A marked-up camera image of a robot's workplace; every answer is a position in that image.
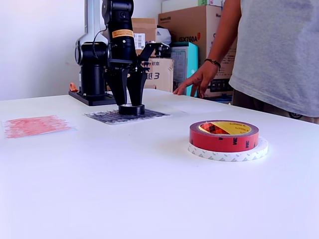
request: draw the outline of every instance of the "robotic arm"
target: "robotic arm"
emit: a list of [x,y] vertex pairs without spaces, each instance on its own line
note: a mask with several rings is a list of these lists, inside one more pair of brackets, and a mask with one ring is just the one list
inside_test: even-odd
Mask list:
[[[89,106],[117,104],[123,115],[142,115],[143,88],[147,79],[143,61],[163,43],[149,43],[136,55],[132,14],[133,0],[103,0],[102,15],[107,36],[100,34],[100,1],[85,0],[85,35],[77,40],[75,58],[81,66],[80,91],[69,94]],[[113,95],[105,91],[110,86]],[[127,104],[127,89],[132,104]]]

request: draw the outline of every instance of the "paper sheet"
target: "paper sheet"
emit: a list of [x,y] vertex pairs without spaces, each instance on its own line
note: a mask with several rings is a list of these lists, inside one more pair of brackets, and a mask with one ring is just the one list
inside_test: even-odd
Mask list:
[[229,110],[228,106],[222,103],[212,104],[205,101],[167,102],[162,104],[191,115]]
[[107,123],[107,124],[119,124],[119,123],[133,122],[133,121],[150,120],[150,119],[159,118],[159,117],[166,117],[169,115],[161,113],[161,112],[145,110],[144,115],[123,116],[119,114],[118,110],[115,110],[115,111],[108,111],[108,112],[95,112],[95,113],[85,114],[85,116],[103,123]]
[[33,136],[44,133],[60,132],[73,129],[66,120],[58,116],[14,119],[2,122],[7,139]]

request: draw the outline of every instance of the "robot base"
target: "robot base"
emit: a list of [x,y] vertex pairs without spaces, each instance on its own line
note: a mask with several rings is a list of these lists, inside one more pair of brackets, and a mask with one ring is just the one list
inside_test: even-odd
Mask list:
[[119,106],[119,114],[124,116],[140,116],[145,114],[145,106],[132,106],[131,104]]
[[114,97],[110,94],[104,96],[83,96],[77,92],[69,91],[69,95],[81,101],[88,106],[105,106],[105,105],[116,105]]

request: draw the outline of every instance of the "red tape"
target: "red tape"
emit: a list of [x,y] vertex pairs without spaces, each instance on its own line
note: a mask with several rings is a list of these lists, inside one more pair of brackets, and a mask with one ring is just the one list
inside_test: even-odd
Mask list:
[[[216,127],[208,130],[207,123],[226,123],[236,131],[242,126],[249,127],[247,133],[242,134],[216,134],[210,132],[225,132],[225,129]],[[229,121],[229,120],[210,120],[194,123],[190,126],[189,142],[197,148],[213,152],[243,152],[254,149],[258,145],[259,129],[251,124]]]

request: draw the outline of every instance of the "hand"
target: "hand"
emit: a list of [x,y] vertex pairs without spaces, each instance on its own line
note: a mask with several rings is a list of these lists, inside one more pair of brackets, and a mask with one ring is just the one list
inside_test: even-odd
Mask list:
[[175,95],[182,95],[185,92],[186,87],[192,86],[191,96],[195,96],[198,91],[199,97],[204,98],[205,92],[209,83],[215,78],[218,72],[218,66],[205,62],[194,75],[185,80],[175,91]]

